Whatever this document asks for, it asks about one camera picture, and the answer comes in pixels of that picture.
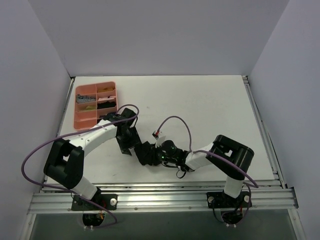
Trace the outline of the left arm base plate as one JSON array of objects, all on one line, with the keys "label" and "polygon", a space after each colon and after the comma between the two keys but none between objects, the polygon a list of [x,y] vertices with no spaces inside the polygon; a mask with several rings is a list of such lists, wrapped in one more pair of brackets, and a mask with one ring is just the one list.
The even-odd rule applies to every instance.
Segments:
[{"label": "left arm base plate", "polygon": [[[118,195],[117,194],[102,194],[96,193],[94,197],[91,199],[92,202],[98,204],[101,207],[104,207],[107,210],[116,210],[118,203]],[[87,202],[86,200],[80,198],[78,195],[73,196],[72,211],[98,211],[101,210],[98,206]]]}]

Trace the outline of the black striped underwear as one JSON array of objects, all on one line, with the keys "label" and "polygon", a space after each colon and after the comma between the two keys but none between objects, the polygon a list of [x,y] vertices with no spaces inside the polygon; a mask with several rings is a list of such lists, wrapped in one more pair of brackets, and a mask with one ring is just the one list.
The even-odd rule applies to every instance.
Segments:
[{"label": "black striped underwear", "polygon": [[161,161],[157,157],[155,144],[148,141],[139,143],[134,147],[135,155],[142,166],[158,166]]}]

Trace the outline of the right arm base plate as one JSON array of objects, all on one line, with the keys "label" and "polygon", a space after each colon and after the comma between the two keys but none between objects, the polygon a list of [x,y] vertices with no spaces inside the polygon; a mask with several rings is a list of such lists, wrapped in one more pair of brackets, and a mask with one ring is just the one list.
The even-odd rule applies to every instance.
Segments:
[{"label": "right arm base plate", "polygon": [[240,207],[252,207],[252,201],[249,199],[250,193],[248,191],[242,191],[236,198],[225,194],[223,191],[207,192],[206,198],[207,205],[211,209],[236,209]]}]

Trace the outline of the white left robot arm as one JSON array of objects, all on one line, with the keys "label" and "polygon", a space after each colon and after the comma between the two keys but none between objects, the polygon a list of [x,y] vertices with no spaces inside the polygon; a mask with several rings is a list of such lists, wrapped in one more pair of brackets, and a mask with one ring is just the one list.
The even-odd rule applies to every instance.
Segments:
[{"label": "white left robot arm", "polygon": [[103,143],[116,139],[120,152],[131,155],[131,150],[141,143],[133,126],[139,112],[124,108],[122,113],[111,112],[92,128],[75,135],[65,136],[52,144],[44,174],[66,189],[83,197],[83,204],[90,210],[100,206],[98,188],[84,177],[85,157]]}]

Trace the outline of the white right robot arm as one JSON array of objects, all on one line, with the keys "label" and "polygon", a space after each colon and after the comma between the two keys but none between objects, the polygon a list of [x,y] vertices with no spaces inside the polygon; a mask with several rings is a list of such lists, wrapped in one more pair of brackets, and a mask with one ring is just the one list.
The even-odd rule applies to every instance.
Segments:
[{"label": "white right robot arm", "polygon": [[192,151],[177,148],[174,142],[166,140],[159,130],[152,135],[156,139],[155,158],[164,166],[191,173],[202,167],[214,165],[226,174],[222,200],[227,206],[232,207],[240,201],[245,179],[252,183],[252,187],[258,187],[258,184],[248,175],[255,153],[244,144],[220,134],[209,145]]}]

